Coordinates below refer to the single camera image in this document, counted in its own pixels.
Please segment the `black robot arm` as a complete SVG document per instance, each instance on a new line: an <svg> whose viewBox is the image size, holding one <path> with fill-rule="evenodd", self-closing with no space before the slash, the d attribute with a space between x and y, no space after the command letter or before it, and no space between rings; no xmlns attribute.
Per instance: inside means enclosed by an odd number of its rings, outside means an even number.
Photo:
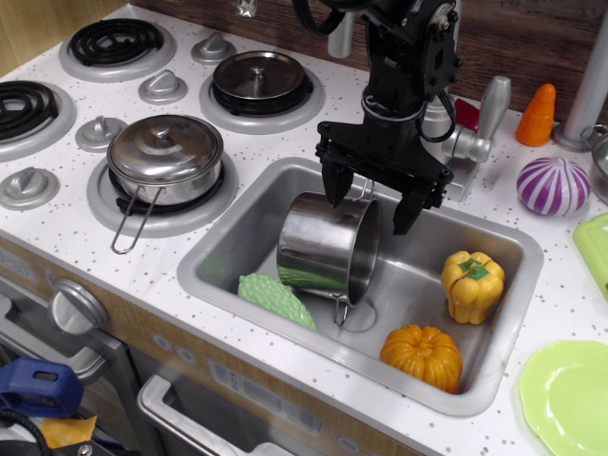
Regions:
<svg viewBox="0 0 608 456"><path fill-rule="evenodd" d="M425 209L438 207L453 173L425 149L427 106L439 99L455 115L447 86L463 62L455 51L459 19L453 1L330 1L317 24L306 1L293 3L307 31L328 35L349 12L366 23L369 82L362 93L361 124L322 122L316 155L327 199L338 206L361 175L398 191L393 232L406 234Z"/></svg>

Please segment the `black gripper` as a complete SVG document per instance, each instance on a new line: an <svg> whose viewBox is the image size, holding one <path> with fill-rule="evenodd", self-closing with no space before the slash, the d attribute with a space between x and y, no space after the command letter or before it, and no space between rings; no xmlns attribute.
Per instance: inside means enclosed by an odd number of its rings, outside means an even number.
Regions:
<svg viewBox="0 0 608 456"><path fill-rule="evenodd" d="M439 207L453 173L422 144L422 111L404 119L367 113L361 124L318 124L316 155L322 163L325 195L338 207L354 174L402 194L393 216L393 233L405 235L425 209Z"/></svg>

